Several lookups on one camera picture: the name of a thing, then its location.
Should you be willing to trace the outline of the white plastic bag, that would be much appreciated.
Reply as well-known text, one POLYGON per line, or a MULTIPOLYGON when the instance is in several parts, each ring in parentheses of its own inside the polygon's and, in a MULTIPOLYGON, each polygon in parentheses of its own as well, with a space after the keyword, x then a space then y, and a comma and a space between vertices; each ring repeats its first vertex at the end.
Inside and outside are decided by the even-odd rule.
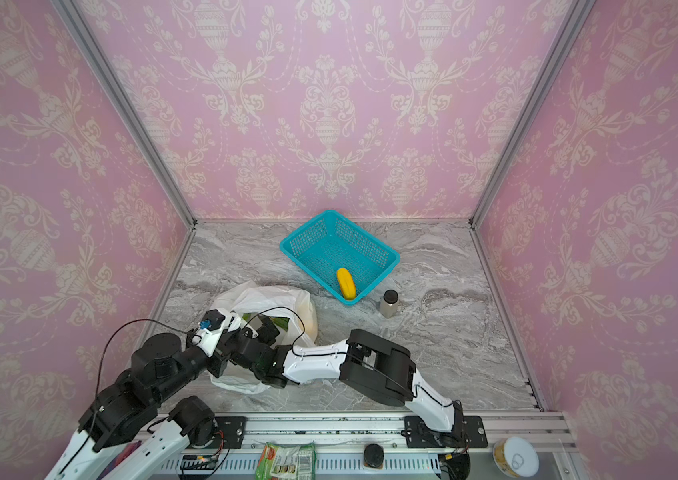
MULTIPOLYGON (((227 309, 242 316, 244 313, 264 313, 288 317, 289 330, 279 329, 276 345, 294 343, 297 346, 314 347, 318 336, 318 316, 311 294, 296 287, 259 286, 247 281, 219 294, 206 309, 227 309)), ((257 380, 253 373, 232 363, 228 364, 221 378, 211 376, 211 382, 218 388, 245 395, 256 395, 270 389, 269 385, 257 380)))

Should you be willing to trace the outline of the yellow banana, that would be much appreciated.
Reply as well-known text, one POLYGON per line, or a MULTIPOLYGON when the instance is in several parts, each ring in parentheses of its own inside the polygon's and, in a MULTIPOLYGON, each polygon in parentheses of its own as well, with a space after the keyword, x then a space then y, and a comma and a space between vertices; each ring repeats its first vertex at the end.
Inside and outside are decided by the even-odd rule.
POLYGON ((350 271, 347 268, 340 268, 336 276, 342 297, 345 300, 354 300, 357 297, 357 287, 350 271))

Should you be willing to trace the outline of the teal plastic basket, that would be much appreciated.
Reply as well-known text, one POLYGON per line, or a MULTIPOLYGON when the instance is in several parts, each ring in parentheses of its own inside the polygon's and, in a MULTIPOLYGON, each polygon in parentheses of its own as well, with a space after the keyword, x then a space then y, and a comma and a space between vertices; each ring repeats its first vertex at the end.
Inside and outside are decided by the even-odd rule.
POLYGON ((346 306, 357 304, 395 269, 400 254, 336 210, 326 210, 280 242, 280 250, 346 306), (337 272, 346 269, 356 297, 344 297, 337 272))

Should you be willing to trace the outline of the green fruit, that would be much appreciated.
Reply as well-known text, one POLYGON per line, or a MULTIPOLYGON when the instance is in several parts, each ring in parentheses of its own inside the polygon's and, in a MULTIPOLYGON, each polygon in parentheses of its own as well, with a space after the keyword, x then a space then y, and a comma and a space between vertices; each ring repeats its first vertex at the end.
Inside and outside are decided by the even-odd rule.
POLYGON ((244 313, 242 318, 245 323, 253 321, 255 326, 263 325, 266 321, 269 321, 282 331, 289 330, 290 320, 288 317, 271 316, 268 314, 256 316, 253 313, 244 313))

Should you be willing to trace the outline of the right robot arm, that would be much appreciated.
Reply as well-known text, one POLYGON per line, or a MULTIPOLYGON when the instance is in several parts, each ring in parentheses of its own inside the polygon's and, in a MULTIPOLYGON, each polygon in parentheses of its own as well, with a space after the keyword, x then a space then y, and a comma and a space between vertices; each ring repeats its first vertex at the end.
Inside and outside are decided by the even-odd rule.
POLYGON ((412 411, 434 436, 434 445, 468 446, 461 402, 432 388, 407 348, 362 329, 352 330, 343 341, 317 347, 277 345, 275 337, 276 326, 269 317, 256 330, 247 325, 228 329, 208 362, 210 373, 220 378, 233 364, 276 388, 339 380, 380 404, 412 411))

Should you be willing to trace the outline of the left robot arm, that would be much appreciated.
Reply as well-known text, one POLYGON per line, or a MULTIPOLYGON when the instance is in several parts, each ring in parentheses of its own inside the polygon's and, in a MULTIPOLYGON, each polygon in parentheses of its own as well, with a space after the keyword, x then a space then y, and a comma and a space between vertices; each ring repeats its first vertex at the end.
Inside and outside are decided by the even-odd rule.
POLYGON ((130 455, 104 470, 157 417, 160 407, 207 370, 209 355, 184 348, 180 337, 161 333, 131 359, 115 383, 96 394, 77 431, 47 475, 49 479, 148 479, 188 447, 205 447, 224 435, 213 411, 196 396, 179 401, 130 455))

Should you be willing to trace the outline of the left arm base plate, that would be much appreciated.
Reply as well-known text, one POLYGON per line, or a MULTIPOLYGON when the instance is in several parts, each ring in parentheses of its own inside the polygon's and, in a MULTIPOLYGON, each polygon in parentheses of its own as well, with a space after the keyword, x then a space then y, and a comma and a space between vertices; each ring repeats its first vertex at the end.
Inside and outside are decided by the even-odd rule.
POLYGON ((192 449, 240 449, 248 418, 245 416, 210 416, 189 419, 169 418, 179 426, 180 435, 189 440, 192 449))

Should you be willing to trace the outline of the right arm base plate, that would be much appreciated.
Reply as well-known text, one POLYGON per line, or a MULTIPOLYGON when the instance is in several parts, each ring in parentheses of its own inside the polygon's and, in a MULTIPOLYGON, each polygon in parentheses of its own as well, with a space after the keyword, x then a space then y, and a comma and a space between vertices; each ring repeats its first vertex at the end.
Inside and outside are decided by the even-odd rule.
POLYGON ((466 416, 461 426, 441 432, 430 429, 417 416, 406 416, 401 435, 408 448, 482 449, 489 445, 483 419, 466 416))

